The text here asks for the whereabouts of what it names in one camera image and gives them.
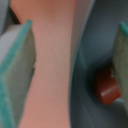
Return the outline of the gripper grey right finger with green pad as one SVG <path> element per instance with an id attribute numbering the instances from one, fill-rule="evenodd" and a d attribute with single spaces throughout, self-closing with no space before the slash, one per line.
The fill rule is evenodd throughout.
<path id="1" fill-rule="evenodd" d="M 124 22 L 119 24 L 115 38 L 113 64 L 122 98 L 128 100 L 128 27 Z"/>

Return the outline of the gripper grey left finger with green pad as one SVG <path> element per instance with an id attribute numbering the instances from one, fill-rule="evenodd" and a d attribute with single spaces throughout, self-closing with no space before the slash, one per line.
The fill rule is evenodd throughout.
<path id="1" fill-rule="evenodd" d="M 0 37 L 0 128 L 18 128 L 36 60 L 32 22 Z"/>

